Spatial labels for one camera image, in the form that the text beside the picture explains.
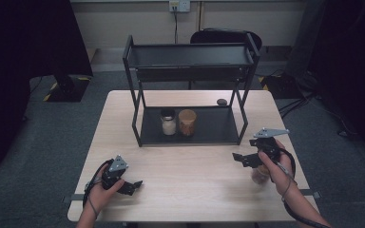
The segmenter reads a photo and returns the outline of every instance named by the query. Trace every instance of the table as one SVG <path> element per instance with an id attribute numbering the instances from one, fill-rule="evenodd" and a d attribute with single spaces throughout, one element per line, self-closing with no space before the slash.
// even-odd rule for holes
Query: table
<path id="1" fill-rule="evenodd" d="M 215 105 L 218 99 L 228 100 L 230 96 L 231 91 L 224 90 L 145 92 L 148 105 Z M 233 110 L 240 125 L 237 104 L 235 101 Z M 256 153 L 257 148 L 248 141 L 262 127 L 284 128 L 268 91 L 249 92 L 245 103 L 248 127 L 240 145 L 139 147 L 131 127 L 133 111 L 129 90 L 108 94 L 75 194 L 83 194 L 85 184 L 100 164 L 117 155 L 129 164 L 123 178 L 144 183 L 132 197 L 116 194 L 98 220 L 202 223 L 293 220 L 287 215 L 275 185 L 270 181 L 265 185 L 253 183 L 252 169 L 242 167 L 232 156 L 232 153 Z M 276 138 L 295 157 L 299 189 L 309 189 L 288 135 Z M 311 196 L 306 198 L 317 208 Z M 67 216 L 77 221 L 81 212 L 82 202 L 74 200 Z"/>

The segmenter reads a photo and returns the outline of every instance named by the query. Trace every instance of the cable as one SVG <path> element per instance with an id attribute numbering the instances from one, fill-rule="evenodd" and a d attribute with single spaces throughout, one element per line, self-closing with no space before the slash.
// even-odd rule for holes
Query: cable
<path id="1" fill-rule="evenodd" d="M 311 93 L 311 94 L 309 94 L 309 95 L 307 95 L 307 96 L 304 96 L 302 93 L 301 93 L 301 95 L 303 96 L 303 98 L 301 98 L 301 99 L 298 99 L 298 100 L 296 100 L 296 101 L 294 101 L 294 102 L 291 102 L 291 103 L 289 103 L 289 104 L 287 104 L 286 106 L 284 106 L 284 107 L 281 107 L 280 109 L 279 109 L 279 113 L 281 113 L 282 115 L 281 115 L 281 118 L 283 119 L 284 117 L 286 117 L 291 111 L 293 111 L 293 110 L 295 110 L 295 109 L 299 109 L 299 108 L 301 108 L 301 107 L 303 107 L 303 106 L 305 106 L 305 105 L 307 105 L 307 104 L 309 104 L 310 103 L 310 100 L 309 100 L 309 98 L 311 98 L 311 97 L 314 97 L 316 94 L 315 93 Z"/>
<path id="2" fill-rule="evenodd" d="M 285 207 L 285 209 L 286 209 L 286 211 L 287 211 L 287 213 L 291 216 L 291 217 L 293 217 L 295 220 L 297 220 L 297 221 L 299 221 L 299 222 L 302 222 L 302 223 L 304 223 L 304 224 L 306 224 L 306 225 L 310 225 L 310 226 L 313 226 L 313 227 L 316 227 L 316 228 L 329 228 L 328 226 L 325 226 L 325 225 L 323 225 L 323 224 L 320 224 L 320 223 L 318 223 L 318 222 L 315 222 L 315 221 L 312 221 L 312 220 L 309 220 L 309 219 L 307 219 L 307 218 L 303 218 L 303 217 L 301 217 L 301 216 L 299 216 L 298 214 L 296 214 L 291 208 L 290 208 L 290 206 L 286 203 L 286 201 L 284 200 L 284 196 L 286 195 L 286 193 L 287 193 L 287 191 L 289 190 L 289 188 L 290 188 L 290 185 L 292 184 L 292 181 L 295 183 L 295 184 L 297 184 L 296 183 L 296 181 L 295 181 L 295 174 L 296 174 L 296 164 L 295 164 L 295 158 L 293 157 L 293 155 L 289 152 L 289 151 L 287 151 L 287 150 L 285 150 L 285 149 L 283 149 L 283 148 L 279 148 L 279 150 L 281 151 L 281 152 L 283 152 L 285 155 L 287 155 L 288 157 L 289 157 L 289 159 L 290 159 L 290 163 L 292 164 L 292 171 L 293 171 L 293 175 L 291 175 L 290 173 L 289 173 L 289 171 L 280 163 L 280 162 L 276 162 L 276 165 L 283 171 L 283 173 L 287 176 L 287 178 L 288 178 L 288 180 L 289 180 L 289 183 L 288 183 L 288 185 L 287 185 L 287 187 L 286 187 L 286 190 L 284 191 L 284 193 L 282 194 L 282 201 L 283 201 L 283 205 L 284 205 L 284 207 Z"/>
<path id="3" fill-rule="evenodd" d="M 200 3 L 200 15 L 199 15 L 199 23 L 198 23 L 198 30 L 201 30 L 201 20 L 202 20 L 202 1 Z"/>
<path id="4" fill-rule="evenodd" d="M 34 90 L 41 84 L 41 81 L 43 81 L 43 76 L 40 77 L 40 81 L 38 81 L 37 85 L 31 90 L 30 95 L 32 94 L 32 92 L 34 92 Z"/>
<path id="5" fill-rule="evenodd" d="M 290 206 L 287 204 L 286 201 L 283 201 L 283 205 L 284 205 L 284 208 L 286 209 L 287 213 L 293 217 L 293 219 L 301 222 L 301 223 L 304 223 L 306 225 L 309 225 L 309 226 L 312 226 L 312 227 L 316 227 L 316 228 L 330 228 L 329 226 L 326 226 L 326 225 L 323 225 L 321 223 L 318 223 L 318 222 L 315 222 L 315 221 L 311 221 L 307 218 L 303 218 L 301 216 L 299 216 L 298 214 L 296 214 L 294 211 L 292 211 L 292 209 L 290 208 Z"/>
<path id="6" fill-rule="evenodd" d="M 261 75 L 261 74 L 254 74 L 258 77 L 279 77 L 283 74 L 284 70 L 283 69 L 277 69 L 275 70 L 273 73 L 269 74 L 269 75 Z"/>
<path id="7" fill-rule="evenodd" d="M 97 217 L 99 217 L 99 213 L 97 212 L 96 208 L 93 206 L 93 203 L 91 202 L 90 197 L 87 197 L 87 199 L 88 199 L 88 202 L 90 203 L 90 206 L 93 209 L 94 215 L 96 216 L 96 219 L 97 219 Z"/>
<path id="8" fill-rule="evenodd" d="M 342 125 L 343 125 L 343 127 L 345 128 L 345 130 L 346 130 L 346 132 L 349 132 L 350 134 L 352 134 L 352 135 L 357 135 L 357 132 L 353 132 L 352 130 L 350 130 L 349 128 L 348 128 L 348 126 L 346 125 L 346 123 L 345 123 L 345 121 L 339 116 L 339 115 L 337 115 L 336 113 L 334 113 L 334 112 L 332 112 L 332 111 L 329 111 L 329 110 L 327 110 L 327 109 L 325 109 L 325 108 L 322 108 L 322 107 L 319 107 L 319 106 L 317 106 L 317 105 L 315 105 L 315 104 L 313 104 L 308 98 L 307 98 L 307 96 L 304 96 L 304 94 L 301 92 L 301 90 L 300 90 L 300 87 L 298 86 L 298 81 L 296 81 L 296 86 L 298 87 L 298 91 L 301 93 L 301 95 L 303 96 L 303 98 L 307 101 L 307 104 L 308 103 L 310 103 L 311 105 L 313 105 L 314 107 L 316 107 L 317 109 L 320 109 L 320 110 L 322 110 L 322 111 L 325 111 L 325 112 L 327 112 L 328 114 L 331 114 L 331 115 L 333 115 L 334 117 L 336 117 L 336 118 L 338 118 L 339 120 L 340 120 L 340 122 L 342 123 Z"/>
<path id="9" fill-rule="evenodd" d="M 105 166 L 106 164 L 110 164 L 112 161 L 113 160 L 108 160 L 108 161 L 105 161 L 104 163 L 102 163 L 102 165 L 100 165 L 100 167 L 97 169 L 96 173 L 94 173 L 91 180 L 87 183 L 86 188 L 85 188 L 85 194 L 83 196 L 83 206 L 84 207 L 87 202 L 87 198 L 88 198 L 88 195 L 90 194 L 91 189 L 94 187 L 94 184 L 97 183 L 97 181 L 96 181 L 97 174 L 99 174 L 99 172 L 103 168 L 103 166 Z"/>
<path id="10" fill-rule="evenodd" d="M 179 36 L 177 33 L 177 8 L 173 7 L 173 14 L 174 14 L 174 20 L 176 22 L 176 27 L 174 29 L 174 44 L 178 44 L 179 43 Z"/>

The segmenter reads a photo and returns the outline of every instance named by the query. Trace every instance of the small cup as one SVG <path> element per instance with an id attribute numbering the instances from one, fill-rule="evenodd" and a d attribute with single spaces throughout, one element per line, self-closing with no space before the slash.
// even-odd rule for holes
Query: small cup
<path id="1" fill-rule="evenodd" d="M 191 109 L 184 109 L 179 114 L 180 132 L 184 136 L 192 136 L 195 132 L 195 121 L 197 114 Z"/>

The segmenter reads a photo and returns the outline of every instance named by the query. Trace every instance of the black curtain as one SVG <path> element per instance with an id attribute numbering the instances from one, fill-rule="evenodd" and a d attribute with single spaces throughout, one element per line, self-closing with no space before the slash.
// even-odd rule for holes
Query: black curtain
<path id="1" fill-rule="evenodd" d="M 29 79 L 92 76 L 69 1 L 0 0 L 0 162 L 19 130 L 29 101 Z"/>
<path id="2" fill-rule="evenodd" d="M 327 0 L 307 1 L 297 39 L 284 69 L 285 75 L 294 77 L 301 86 L 311 89 L 317 89 L 318 82 L 307 71 L 309 70 L 326 5 Z"/>
<path id="3" fill-rule="evenodd" d="M 329 1 L 310 68 L 365 142 L 365 0 Z"/>

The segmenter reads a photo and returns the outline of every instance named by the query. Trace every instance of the wall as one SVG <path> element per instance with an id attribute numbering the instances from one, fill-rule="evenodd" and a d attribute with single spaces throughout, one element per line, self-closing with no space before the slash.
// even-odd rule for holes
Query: wall
<path id="1" fill-rule="evenodd" d="M 191 1 L 177 14 L 178 42 L 189 43 L 202 28 L 246 29 L 265 46 L 291 46 L 304 1 Z M 123 48 L 129 34 L 136 44 L 174 43 L 176 27 L 168 1 L 74 0 L 72 7 L 87 48 Z"/>

